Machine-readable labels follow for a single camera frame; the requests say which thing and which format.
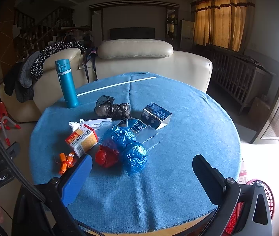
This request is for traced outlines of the white thin stick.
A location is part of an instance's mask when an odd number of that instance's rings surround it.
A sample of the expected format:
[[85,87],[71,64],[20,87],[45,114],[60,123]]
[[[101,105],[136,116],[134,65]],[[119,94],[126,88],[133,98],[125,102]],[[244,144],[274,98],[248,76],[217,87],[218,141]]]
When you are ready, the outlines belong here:
[[116,87],[116,86],[121,86],[121,85],[130,84],[130,83],[136,83],[136,82],[141,82],[141,81],[155,79],[155,78],[156,78],[156,76],[153,76],[153,77],[146,77],[146,78],[141,78],[141,79],[130,80],[130,81],[127,81],[127,82],[116,83],[116,84],[112,84],[112,85],[108,85],[108,86],[104,86],[104,87],[100,87],[100,88],[96,88],[96,89],[92,89],[90,91],[86,91],[86,92],[80,93],[80,94],[77,95],[77,97],[80,97],[80,96],[83,96],[83,95],[86,95],[86,94],[90,94],[90,93],[93,93],[93,92],[105,90],[105,89],[110,89],[110,88]]

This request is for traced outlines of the black television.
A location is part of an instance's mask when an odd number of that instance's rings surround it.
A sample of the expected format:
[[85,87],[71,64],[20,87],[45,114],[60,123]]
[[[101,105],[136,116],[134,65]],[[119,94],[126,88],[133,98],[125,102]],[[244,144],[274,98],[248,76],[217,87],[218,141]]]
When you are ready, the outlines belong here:
[[109,30],[111,40],[120,39],[155,39],[155,28],[146,27],[126,27],[111,28]]

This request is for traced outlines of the orange white medicine box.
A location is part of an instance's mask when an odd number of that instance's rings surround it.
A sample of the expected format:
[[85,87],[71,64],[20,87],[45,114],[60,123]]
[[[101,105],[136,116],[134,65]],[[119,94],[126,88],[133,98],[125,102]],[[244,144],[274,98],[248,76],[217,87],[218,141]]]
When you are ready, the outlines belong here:
[[97,143],[96,131],[86,124],[80,126],[65,139],[78,158],[90,151]]

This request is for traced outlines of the blue foil packet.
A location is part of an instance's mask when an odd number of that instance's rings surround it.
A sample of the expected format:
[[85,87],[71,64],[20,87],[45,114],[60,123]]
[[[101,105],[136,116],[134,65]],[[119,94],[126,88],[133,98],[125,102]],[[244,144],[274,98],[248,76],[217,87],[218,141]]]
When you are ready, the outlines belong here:
[[126,127],[131,130],[134,134],[142,131],[147,127],[140,119],[136,119],[133,117],[126,118],[118,123],[120,127]]

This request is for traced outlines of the red plastic bag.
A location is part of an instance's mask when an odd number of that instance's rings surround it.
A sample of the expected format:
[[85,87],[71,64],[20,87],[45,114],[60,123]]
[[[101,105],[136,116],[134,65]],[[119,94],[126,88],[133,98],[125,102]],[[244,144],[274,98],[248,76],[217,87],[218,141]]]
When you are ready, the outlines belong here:
[[110,168],[119,161],[119,152],[100,145],[95,155],[96,163],[101,167]]

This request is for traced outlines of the red mesh trash basket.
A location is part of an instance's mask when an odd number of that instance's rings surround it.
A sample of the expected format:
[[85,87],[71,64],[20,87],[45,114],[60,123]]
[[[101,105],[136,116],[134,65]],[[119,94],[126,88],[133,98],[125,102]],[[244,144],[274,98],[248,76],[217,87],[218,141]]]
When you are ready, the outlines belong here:
[[260,180],[241,184],[240,198],[223,235],[272,235],[274,198]]

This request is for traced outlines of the dark blue product box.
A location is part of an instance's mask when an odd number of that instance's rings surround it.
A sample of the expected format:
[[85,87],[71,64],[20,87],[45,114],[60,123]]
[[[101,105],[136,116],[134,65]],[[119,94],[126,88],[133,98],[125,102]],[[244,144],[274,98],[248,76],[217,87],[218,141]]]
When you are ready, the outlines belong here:
[[156,130],[168,125],[171,117],[171,112],[162,108],[154,102],[148,104],[142,110],[142,113],[140,115],[140,119],[143,123],[145,123],[148,126],[151,126]]

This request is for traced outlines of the white long medicine box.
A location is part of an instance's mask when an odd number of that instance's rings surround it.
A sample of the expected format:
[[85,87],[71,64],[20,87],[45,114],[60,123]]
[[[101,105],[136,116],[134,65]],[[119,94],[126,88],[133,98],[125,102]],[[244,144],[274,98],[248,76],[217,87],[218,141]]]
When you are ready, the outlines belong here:
[[95,130],[100,129],[100,126],[102,123],[111,123],[112,119],[111,118],[101,118],[101,119],[92,119],[92,120],[84,120],[80,119],[79,125],[87,125]]

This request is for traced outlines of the teal thermos bottle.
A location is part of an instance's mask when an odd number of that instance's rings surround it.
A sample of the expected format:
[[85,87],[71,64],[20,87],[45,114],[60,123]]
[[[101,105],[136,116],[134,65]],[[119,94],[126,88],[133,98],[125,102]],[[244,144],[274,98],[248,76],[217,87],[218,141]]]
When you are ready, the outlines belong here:
[[79,100],[74,85],[70,61],[68,59],[56,60],[55,66],[66,107],[77,107]]

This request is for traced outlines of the black plastic bag bundle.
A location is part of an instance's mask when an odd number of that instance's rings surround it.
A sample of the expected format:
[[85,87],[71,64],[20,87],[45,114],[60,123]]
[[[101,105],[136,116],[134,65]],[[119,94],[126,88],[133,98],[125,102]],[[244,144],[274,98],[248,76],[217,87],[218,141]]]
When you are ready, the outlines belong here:
[[102,95],[98,98],[94,112],[98,117],[112,118],[114,120],[126,119],[130,116],[129,103],[114,103],[114,98],[107,95]]

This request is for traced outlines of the cream leather sofa right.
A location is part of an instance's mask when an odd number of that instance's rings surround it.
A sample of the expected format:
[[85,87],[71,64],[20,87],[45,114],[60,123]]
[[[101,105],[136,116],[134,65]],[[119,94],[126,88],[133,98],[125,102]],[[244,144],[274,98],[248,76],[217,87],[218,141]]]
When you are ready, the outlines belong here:
[[95,59],[98,79],[125,73],[149,72],[168,77],[206,92],[212,62],[200,55],[175,51],[166,41],[121,39],[101,43]]

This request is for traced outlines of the white small tube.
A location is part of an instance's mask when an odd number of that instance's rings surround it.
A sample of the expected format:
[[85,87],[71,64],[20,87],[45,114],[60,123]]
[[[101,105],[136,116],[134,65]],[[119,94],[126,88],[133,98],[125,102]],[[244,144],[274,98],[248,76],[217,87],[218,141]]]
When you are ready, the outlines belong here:
[[75,132],[80,127],[80,124],[78,122],[69,122],[68,124],[71,127],[72,132]]

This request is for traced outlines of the orange curtains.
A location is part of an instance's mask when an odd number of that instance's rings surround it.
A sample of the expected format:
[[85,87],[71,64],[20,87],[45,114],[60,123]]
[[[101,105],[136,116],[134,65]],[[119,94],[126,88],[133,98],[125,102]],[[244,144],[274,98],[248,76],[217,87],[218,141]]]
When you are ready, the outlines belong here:
[[255,0],[198,0],[191,3],[194,44],[244,52],[253,27]]

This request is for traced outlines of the blue plastic bag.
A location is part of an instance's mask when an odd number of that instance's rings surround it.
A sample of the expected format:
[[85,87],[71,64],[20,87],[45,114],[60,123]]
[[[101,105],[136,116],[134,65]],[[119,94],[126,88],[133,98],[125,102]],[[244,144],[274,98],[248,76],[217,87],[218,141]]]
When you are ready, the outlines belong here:
[[140,143],[132,143],[119,152],[119,163],[128,175],[138,173],[147,163],[147,150]]

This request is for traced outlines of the clear plastic clamshell tray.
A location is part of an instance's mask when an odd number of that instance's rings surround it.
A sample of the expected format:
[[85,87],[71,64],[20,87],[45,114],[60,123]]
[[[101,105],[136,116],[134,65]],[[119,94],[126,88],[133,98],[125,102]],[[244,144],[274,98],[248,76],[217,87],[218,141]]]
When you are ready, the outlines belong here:
[[100,145],[118,151],[122,151],[132,143],[140,143],[150,151],[160,143],[159,133],[150,126],[135,131],[134,127],[103,123],[98,133]]

